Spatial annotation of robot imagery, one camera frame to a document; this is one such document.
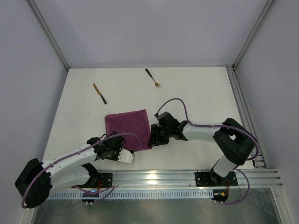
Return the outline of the purple cloth napkin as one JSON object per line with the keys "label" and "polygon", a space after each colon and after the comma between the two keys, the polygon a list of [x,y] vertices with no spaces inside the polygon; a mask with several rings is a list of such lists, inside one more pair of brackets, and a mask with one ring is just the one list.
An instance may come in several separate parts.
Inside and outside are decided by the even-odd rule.
{"label": "purple cloth napkin", "polygon": [[123,112],[109,114],[105,117],[106,133],[128,133],[124,136],[126,143],[124,148],[134,151],[150,150],[148,146],[150,140],[150,124],[145,109],[133,112]]}

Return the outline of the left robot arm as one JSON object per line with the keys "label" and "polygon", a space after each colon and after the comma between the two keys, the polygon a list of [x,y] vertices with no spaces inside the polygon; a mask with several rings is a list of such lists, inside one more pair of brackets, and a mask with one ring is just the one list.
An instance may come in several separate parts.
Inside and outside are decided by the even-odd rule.
{"label": "left robot arm", "polygon": [[126,140],[116,131],[90,138],[78,149],[55,159],[30,160],[15,181],[22,208],[41,205],[47,198],[71,187],[96,188],[100,174],[92,165],[97,160],[132,163],[134,152],[124,149]]}

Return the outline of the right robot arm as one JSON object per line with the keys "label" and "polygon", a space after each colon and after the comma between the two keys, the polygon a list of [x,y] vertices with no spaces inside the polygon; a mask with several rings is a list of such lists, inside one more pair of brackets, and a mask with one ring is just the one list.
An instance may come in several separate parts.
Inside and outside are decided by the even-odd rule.
{"label": "right robot arm", "polygon": [[148,146],[160,146],[169,143],[170,138],[176,140],[204,140],[214,142],[223,156],[207,173],[206,183],[221,186],[226,182],[229,173],[249,159],[249,155],[257,146],[257,140],[237,121],[228,118],[214,125],[194,124],[188,120],[179,122],[170,113],[156,115],[157,124],[151,126]]}

